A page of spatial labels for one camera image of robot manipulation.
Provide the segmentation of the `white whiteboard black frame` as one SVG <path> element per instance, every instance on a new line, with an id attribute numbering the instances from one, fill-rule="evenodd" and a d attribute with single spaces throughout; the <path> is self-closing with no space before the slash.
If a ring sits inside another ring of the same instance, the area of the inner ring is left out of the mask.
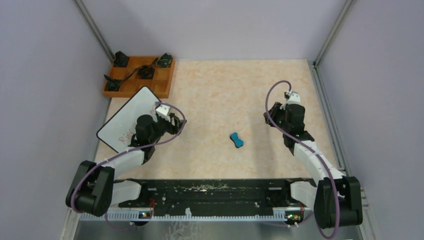
<path id="1" fill-rule="evenodd" d="M 150 115 L 157 121 L 154 106 L 159 100 L 148 87 L 143 86 L 104 123 L 96 133 L 97 138 L 115 152 L 122 152 L 131 143 L 140 116 Z"/>

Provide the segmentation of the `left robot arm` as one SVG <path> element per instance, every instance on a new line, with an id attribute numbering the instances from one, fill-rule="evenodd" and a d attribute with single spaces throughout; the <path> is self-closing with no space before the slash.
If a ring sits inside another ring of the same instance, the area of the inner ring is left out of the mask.
<path id="1" fill-rule="evenodd" d="M 101 162 L 84 160 L 79 164 L 65 198 L 66 206 L 76 213 L 96 217 L 105 215 L 110 206 L 129 200 L 138 207 L 146 206 L 150 193 L 139 183 L 115 181 L 129 170 L 147 163 L 155 147 L 164 144 L 160 138 L 166 133 L 176 138 L 186 123 L 186 118 L 179 119 L 172 112 L 138 117 L 135 134 L 124 151 Z"/>

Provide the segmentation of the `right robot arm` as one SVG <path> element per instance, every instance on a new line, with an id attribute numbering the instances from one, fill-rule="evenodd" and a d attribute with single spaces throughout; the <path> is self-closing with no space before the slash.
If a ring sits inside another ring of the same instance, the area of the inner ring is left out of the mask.
<path id="1" fill-rule="evenodd" d="M 282 191 L 287 206 L 295 206 L 302 197 L 313 204 L 315 220 L 321 229 L 356 226 L 363 222 L 361 185 L 332 166 L 319 151 L 315 139 L 305 130 L 305 108 L 291 103 L 275 102 L 266 108 L 266 124 L 283 131 L 284 145 L 304 164 L 315 186 L 293 183 Z"/>

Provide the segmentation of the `blue whiteboard eraser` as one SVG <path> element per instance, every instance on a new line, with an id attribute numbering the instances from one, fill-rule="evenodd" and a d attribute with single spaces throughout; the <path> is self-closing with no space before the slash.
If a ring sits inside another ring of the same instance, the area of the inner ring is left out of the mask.
<path id="1" fill-rule="evenodd" d="M 230 140 L 234 143 L 234 146 L 239 149 L 244 145 L 244 141 L 240 139 L 239 134 L 237 132 L 233 132 L 229 135 Z"/>

